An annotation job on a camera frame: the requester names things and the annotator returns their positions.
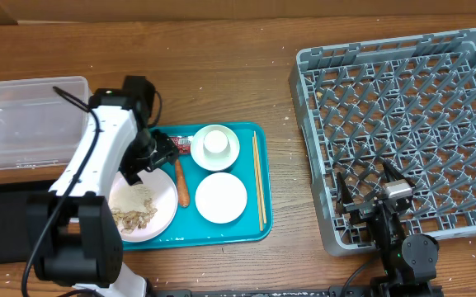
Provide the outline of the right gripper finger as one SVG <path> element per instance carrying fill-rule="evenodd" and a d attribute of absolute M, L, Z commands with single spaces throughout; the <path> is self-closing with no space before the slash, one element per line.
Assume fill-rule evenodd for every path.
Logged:
<path fill-rule="evenodd" d="M 403 175 L 392 165 L 389 160 L 383 161 L 384 176 L 386 182 L 403 180 Z"/>
<path fill-rule="evenodd" d="M 344 177 L 340 172 L 336 175 L 337 179 L 337 205 L 344 206 L 353 202 L 350 190 L 348 189 Z"/>

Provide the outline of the red snack wrapper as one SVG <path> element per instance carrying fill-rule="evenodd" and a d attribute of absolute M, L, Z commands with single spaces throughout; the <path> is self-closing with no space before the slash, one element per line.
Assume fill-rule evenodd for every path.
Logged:
<path fill-rule="evenodd" d="M 170 139 L 177 146 L 180 155 L 191 153 L 192 136 L 171 136 Z"/>

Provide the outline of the large pink plate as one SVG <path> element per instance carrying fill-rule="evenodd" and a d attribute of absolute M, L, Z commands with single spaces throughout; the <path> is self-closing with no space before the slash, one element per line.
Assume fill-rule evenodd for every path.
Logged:
<path fill-rule="evenodd" d="M 157 213 L 145 229 L 137 229 L 131 234 L 121 233 L 117 227 L 122 240 L 127 243 L 140 243 L 156 238 L 171 224 L 178 208 L 175 183 L 163 170 L 140 172 L 138 176 L 141 179 L 139 184 L 143 184 L 153 193 L 153 205 L 156 207 Z M 116 173 L 110 195 L 126 186 L 130 185 L 120 173 Z"/>

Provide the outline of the rice and peanut scraps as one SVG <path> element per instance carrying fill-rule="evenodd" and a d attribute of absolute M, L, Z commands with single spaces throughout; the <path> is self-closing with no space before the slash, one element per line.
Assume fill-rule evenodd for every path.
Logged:
<path fill-rule="evenodd" d="M 124 234 L 145 229 L 157 213 L 153 193 L 143 184 L 120 188 L 110 195 L 108 204 L 116 226 Z"/>

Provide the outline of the orange carrot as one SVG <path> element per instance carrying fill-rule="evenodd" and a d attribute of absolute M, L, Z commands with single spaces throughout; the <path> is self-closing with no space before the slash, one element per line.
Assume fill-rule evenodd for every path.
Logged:
<path fill-rule="evenodd" d="M 186 208 L 190 205 L 190 194 L 186 185 L 186 179 L 183 172 L 183 168 L 180 160 L 176 160 L 175 164 L 175 173 L 177 179 L 177 194 L 178 194 L 178 203 L 179 206 Z"/>

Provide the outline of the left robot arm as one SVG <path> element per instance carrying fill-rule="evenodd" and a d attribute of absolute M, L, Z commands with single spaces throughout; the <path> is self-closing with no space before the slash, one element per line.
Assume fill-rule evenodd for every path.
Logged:
<path fill-rule="evenodd" d="M 31 254 L 21 278 L 28 292 L 39 280 L 67 286 L 69 295 L 151 296 L 150 281 L 123 261 L 123 243 L 108 197 L 116 174 L 133 186 L 139 173 L 174 163 L 177 146 L 157 130 L 156 87 L 144 76 L 127 76 L 120 89 L 99 88 L 83 102 L 60 87 L 54 92 L 84 111 L 87 128 L 62 175 L 45 193 L 26 202 Z"/>

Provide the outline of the black waste tray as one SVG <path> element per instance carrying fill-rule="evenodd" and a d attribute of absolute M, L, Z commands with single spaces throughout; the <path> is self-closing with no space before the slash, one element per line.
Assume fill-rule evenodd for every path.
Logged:
<path fill-rule="evenodd" d="M 27 181 L 0 184 L 0 264 L 24 262 L 31 246 L 26 229 L 26 200 L 49 190 L 54 182 Z"/>

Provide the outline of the pale green bowl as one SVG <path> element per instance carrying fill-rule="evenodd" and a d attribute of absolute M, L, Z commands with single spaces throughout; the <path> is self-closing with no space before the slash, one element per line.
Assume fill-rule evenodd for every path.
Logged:
<path fill-rule="evenodd" d="M 211 130 L 220 130 L 226 134 L 229 140 L 227 153 L 222 155 L 210 155 L 205 153 L 203 140 L 205 135 Z M 198 130 L 193 135 L 193 140 L 191 141 L 191 156 L 196 164 L 212 172 L 223 171 L 231 167 L 237 160 L 239 152 L 240 143 L 238 136 L 230 128 L 223 125 L 207 125 Z"/>

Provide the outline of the white upturned cup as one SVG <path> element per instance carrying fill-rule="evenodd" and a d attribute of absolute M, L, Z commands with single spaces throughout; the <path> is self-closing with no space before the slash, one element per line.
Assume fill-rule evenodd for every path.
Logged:
<path fill-rule="evenodd" d="M 222 155 L 228 151 L 229 140 L 224 132 L 211 130 L 205 135 L 203 145 L 206 154 Z"/>

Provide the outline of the small white plate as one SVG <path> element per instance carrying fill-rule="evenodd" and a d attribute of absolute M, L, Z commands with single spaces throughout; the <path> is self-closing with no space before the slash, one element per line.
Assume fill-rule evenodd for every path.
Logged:
<path fill-rule="evenodd" d="M 201 181 L 195 194 L 200 215 L 214 224 L 236 220 L 247 205 L 247 190 L 234 175 L 217 172 Z"/>

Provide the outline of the left wooden chopstick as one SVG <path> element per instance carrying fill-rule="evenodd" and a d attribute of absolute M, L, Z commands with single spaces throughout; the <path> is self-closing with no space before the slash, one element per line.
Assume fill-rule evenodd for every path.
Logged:
<path fill-rule="evenodd" d="M 253 157 L 254 157 L 254 168 L 255 168 L 255 179 L 256 179 L 256 192 L 257 192 L 257 208 L 258 208 L 258 218 L 259 218 L 259 229 L 260 232 L 263 231 L 263 213 L 262 213 L 262 196 L 261 196 L 261 186 L 260 186 L 260 175 L 259 175 L 259 155 L 257 150 L 257 135 L 254 132 L 252 137 L 252 148 L 253 148 Z"/>

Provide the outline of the wooden chopstick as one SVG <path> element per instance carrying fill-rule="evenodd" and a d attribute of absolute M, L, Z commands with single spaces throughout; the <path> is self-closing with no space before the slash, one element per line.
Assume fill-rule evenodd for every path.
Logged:
<path fill-rule="evenodd" d="M 266 203 L 265 203 L 265 196 L 264 196 L 264 190 L 263 190 L 263 178 L 262 178 L 262 167 L 261 167 L 261 156 L 259 154 L 259 142 L 258 142 L 258 136 L 257 136 L 257 150 L 258 150 L 258 155 L 259 155 L 259 175 L 260 175 L 260 178 L 261 178 L 261 181 L 260 181 L 260 186 L 261 186 L 261 196 L 262 196 L 262 213 L 263 213 L 263 223 L 264 223 L 264 226 L 263 226 L 263 229 L 267 223 L 267 219 L 266 219 Z"/>
<path fill-rule="evenodd" d="M 255 179 L 256 179 L 256 192 L 257 192 L 257 208 L 258 208 L 258 218 L 259 218 L 259 229 L 260 232 L 263 231 L 263 213 L 262 213 L 262 196 L 261 196 L 261 186 L 260 186 L 260 175 L 259 175 L 259 155 L 257 150 L 257 135 L 254 132 L 252 137 L 252 148 L 253 148 L 253 157 L 254 157 L 254 168 L 255 168 Z"/>

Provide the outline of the right wooden chopstick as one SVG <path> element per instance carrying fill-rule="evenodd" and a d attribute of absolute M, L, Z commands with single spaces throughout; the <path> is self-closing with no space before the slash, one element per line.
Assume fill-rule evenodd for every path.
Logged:
<path fill-rule="evenodd" d="M 262 167 L 261 167 L 261 156 L 259 154 L 259 142 L 258 142 L 258 136 L 257 136 L 257 150 L 258 150 L 258 155 L 259 155 L 259 175 L 260 175 L 260 178 L 261 178 L 261 181 L 260 181 L 260 186 L 261 186 L 261 196 L 262 196 L 262 213 L 263 213 L 263 223 L 264 223 L 264 226 L 263 226 L 263 229 L 267 223 L 267 219 L 266 219 L 266 203 L 265 203 L 265 196 L 264 196 L 264 190 L 263 190 L 263 178 L 262 178 Z"/>

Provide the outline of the clear plastic bin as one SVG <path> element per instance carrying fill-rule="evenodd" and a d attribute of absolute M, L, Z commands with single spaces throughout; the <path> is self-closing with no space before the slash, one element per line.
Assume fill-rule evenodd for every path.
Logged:
<path fill-rule="evenodd" d="M 84 77 L 0 81 L 0 170 L 66 164 L 87 126 L 87 114 L 54 91 L 86 102 Z"/>

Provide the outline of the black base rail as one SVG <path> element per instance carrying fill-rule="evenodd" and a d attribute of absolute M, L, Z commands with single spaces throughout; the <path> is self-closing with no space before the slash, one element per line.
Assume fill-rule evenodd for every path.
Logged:
<path fill-rule="evenodd" d="M 157 290 L 148 294 L 150 297 L 340 297 L 342 286 L 331 286 L 328 289 L 295 289 L 295 290 Z"/>

